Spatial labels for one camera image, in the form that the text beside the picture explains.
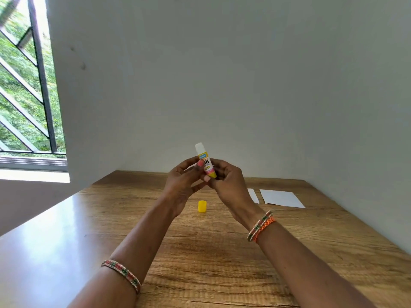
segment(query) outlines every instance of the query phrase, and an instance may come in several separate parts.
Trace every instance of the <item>wooden table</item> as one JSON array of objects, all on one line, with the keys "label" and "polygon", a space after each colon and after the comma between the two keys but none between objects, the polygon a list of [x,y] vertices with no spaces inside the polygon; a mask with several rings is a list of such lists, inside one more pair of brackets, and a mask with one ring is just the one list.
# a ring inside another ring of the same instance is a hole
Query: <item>wooden table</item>
[{"label": "wooden table", "polygon": [[[164,182],[164,174],[114,172],[2,236],[0,307],[66,307]],[[411,307],[409,255],[305,181],[247,184],[260,203],[260,188],[294,192],[305,209],[261,206],[378,307]],[[246,235],[213,190],[198,192],[168,230],[137,307],[298,306]]]}]

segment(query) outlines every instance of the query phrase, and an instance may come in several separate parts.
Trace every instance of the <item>beaded bangle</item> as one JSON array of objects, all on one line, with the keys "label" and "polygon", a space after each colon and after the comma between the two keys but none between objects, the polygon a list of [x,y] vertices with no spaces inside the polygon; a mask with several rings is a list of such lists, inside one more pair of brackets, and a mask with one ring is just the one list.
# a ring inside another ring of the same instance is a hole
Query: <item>beaded bangle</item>
[{"label": "beaded bangle", "polygon": [[115,271],[117,271],[119,274],[121,274],[123,277],[126,278],[128,282],[131,283],[131,285],[136,289],[137,294],[140,294],[140,289],[141,289],[141,283],[140,281],[136,278],[135,275],[131,273],[130,270],[128,270],[126,267],[124,267],[122,264],[116,262],[115,260],[108,259],[105,260],[101,266],[106,266],[108,268],[111,268]]},{"label": "beaded bangle", "polygon": [[271,211],[266,212],[265,215],[254,225],[254,227],[251,228],[251,231],[247,236],[248,241],[252,240],[254,234],[258,231],[258,229],[262,226],[262,224],[264,224],[265,221],[269,219],[272,215],[273,215],[273,212]]},{"label": "beaded bangle", "polygon": [[251,238],[251,240],[253,240],[255,243],[257,242],[257,238],[259,236],[259,234],[261,233],[261,231],[263,231],[269,224],[271,224],[272,222],[275,222],[274,217],[270,216],[269,219],[267,219],[264,224],[261,225],[261,227],[257,230],[257,232],[254,234],[254,236]]}]

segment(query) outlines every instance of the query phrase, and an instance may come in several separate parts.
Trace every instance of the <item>person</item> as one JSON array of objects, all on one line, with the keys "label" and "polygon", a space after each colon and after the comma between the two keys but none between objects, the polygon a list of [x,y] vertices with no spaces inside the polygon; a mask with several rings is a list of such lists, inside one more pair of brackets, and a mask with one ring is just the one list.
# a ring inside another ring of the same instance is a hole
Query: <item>person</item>
[{"label": "person", "polygon": [[[126,268],[119,271],[117,267],[119,272],[129,270],[134,275],[131,277],[142,283],[170,224],[182,212],[188,198],[206,185],[217,192],[235,220],[248,231],[264,216],[265,212],[252,201],[241,170],[223,160],[211,161],[217,179],[205,175],[204,162],[198,157],[183,161],[169,172],[161,196],[112,253],[111,261]],[[200,179],[201,183],[192,186]],[[270,223],[256,242],[301,307],[375,307],[279,222]],[[139,285],[132,285],[119,272],[102,266],[69,307],[133,308]]]}]

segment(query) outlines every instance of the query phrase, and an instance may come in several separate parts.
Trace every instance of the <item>person's right arm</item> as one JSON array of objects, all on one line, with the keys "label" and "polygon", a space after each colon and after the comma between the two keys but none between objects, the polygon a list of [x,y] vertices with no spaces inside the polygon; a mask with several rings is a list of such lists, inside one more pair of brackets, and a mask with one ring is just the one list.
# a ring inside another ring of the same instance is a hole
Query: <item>person's right arm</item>
[{"label": "person's right arm", "polygon": [[[233,217],[248,231],[263,217],[247,190],[241,170],[228,162],[211,159],[218,179],[203,176],[217,191]],[[352,284],[333,271],[278,222],[258,236],[257,244],[288,284],[302,308],[375,308]]]}]

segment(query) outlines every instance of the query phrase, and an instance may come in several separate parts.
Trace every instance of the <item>sheet of paper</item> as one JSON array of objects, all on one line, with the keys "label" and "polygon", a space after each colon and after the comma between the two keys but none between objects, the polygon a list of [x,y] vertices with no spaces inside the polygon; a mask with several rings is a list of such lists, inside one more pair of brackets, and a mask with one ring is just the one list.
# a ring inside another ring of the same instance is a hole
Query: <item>sheet of paper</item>
[{"label": "sheet of paper", "polygon": [[276,204],[282,205],[283,207],[301,207],[305,209],[305,206],[292,192],[263,189],[260,189],[260,192],[265,204]]},{"label": "sheet of paper", "polygon": [[248,188],[248,193],[250,194],[251,198],[253,199],[254,203],[260,203],[258,201],[256,192],[254,191],[254,189]]}]

